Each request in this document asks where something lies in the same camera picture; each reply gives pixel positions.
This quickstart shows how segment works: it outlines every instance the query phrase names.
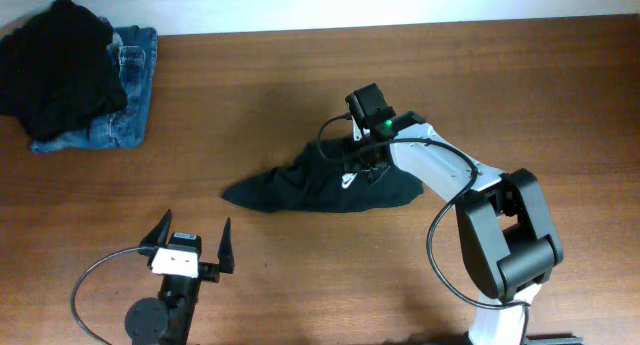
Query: folded denim clothing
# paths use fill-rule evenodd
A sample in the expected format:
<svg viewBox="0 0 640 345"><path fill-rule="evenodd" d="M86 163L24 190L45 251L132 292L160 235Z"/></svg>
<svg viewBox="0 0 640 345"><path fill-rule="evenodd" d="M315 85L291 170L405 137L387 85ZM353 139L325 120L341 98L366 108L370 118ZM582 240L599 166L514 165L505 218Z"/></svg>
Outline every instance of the folded denim clothing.
<svg viewBox="0 0 640 345"><path fill-rule="evenodd" d="M349 136L325 140L321 146L328 157L344 158L344 154L353 151L352 142ZM349 161L327 163L320 157L315 142L311 142L291 166L242 180L226 189L222 198L268 213L278 210L342 213L406 205L423 192L422 181L394 165L370 169Z"/></svg>
<svg viewBox="0 0 640 345"><path fill-rule="evenodd" d="M71 0L0 40L0 114L48 141L123 109L127 97L105 47L113 28Z"/></svg>
<svg viewBox="0 0 640 345"><path fill-rule="evenodd" d="M107 52L115 60L127 106L99 116L88 128L66 132L54 140L31 144L33 152L51 152L67 147L85 149L135 148L144 140L151 105L151 84L158 58L158 33L137 26L116 28Z"/></svg>

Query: wooden table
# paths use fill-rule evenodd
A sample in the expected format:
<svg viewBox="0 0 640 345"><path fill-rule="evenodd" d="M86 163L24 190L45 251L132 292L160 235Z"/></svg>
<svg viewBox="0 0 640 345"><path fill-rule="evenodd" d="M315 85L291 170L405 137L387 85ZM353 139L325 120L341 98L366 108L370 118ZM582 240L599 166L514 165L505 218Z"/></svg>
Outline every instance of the wooden table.
<svg viewBox="0 0 640 345"><path fill-rule="evenodd" d="M222 200L291 161L345 95L377 82L480 161L535 173L565 261L534 302L531 334L590 344L640 336L640 23L637 16L161 37L143 145L32 154L0 119L0 342L91 344L69 294L92 262L136 245L167 208L215 258L233 220L236 274L204 284L191 344L375 344L468 329L474 309L432 273L424 240L443 202L262 214ZM343 122L327 136L349 131ZM475 297L455 217L435 240ZM126 344L124 315L161 278L126 255L91 275L85 321Z"/></svg>

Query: black garment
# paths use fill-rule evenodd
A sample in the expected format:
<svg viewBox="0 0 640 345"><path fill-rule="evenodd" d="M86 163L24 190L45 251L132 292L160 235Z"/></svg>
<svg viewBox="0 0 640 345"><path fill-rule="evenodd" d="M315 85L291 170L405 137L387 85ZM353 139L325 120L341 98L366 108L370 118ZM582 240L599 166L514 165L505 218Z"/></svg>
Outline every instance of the black garment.
<svg viewBox="0 0 640 345"><path fill-rule="evenodd" d="M323 151L330 158L342 158L343 154L351 152L350 147L348 138L322 143ZM293 165L274 168L266 174L232 185L224 191L222 198L263 212L356 212L406 205L424 192L420 180L388 165L360 171L344 189L342 175L357 166L357 163L325 162L315 142L311 142Z"/></svg>
<svg viewBox="0 0 640 345"><path fill-rule="evenodd" d="M106 47L113 29L71 0L56 0L0 40L0 114L47 141L123 109L127 95Z"/></svg>

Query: tabletop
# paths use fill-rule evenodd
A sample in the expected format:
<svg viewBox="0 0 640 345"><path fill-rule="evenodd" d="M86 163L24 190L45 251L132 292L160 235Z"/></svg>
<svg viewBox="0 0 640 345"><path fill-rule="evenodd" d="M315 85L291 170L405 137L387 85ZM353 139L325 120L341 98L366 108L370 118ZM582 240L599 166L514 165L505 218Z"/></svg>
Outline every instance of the tabletop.
<svg viewBox="0 0 640 345"><path fill-rule="evenodd" d="M220 198L286 165L344 97L376 82L488 165L540 181L563 241L531 309L530 334L589 344L640 337L640 23L607 16L160 37L144 143L33 154L0 118L0 342L91 344L69 295L94 261L135 246L173 210L172 230L215 258L232 219L236 273L204 283L190 344L380 344L463 333L475 309L426 257L443 201L361 213L260 213ZM348 122L325 136L350 132ZM475 297L455 216L435 237L450 280ZM114 344L161 278L138 255L97 269L78 311Z"/></svg>

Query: jeans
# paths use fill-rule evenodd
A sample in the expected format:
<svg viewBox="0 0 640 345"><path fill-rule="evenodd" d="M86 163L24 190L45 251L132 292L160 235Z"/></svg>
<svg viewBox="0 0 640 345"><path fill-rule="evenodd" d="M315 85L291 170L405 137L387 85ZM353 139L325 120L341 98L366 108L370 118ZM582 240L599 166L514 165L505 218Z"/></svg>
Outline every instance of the jeans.
<svg viewBox="0 0 640 345"><path fill-rule="evenodd" d="M122 39L109 45L107 52L119 69L120 82L127 93L127 106L92 120L82 130L66 132L47 142L34 141L31 150L52 152L67 147L84 149L135 148L144 140L151 105L151 83L158 58L158 33L137 26L116 28Z"/></svg>

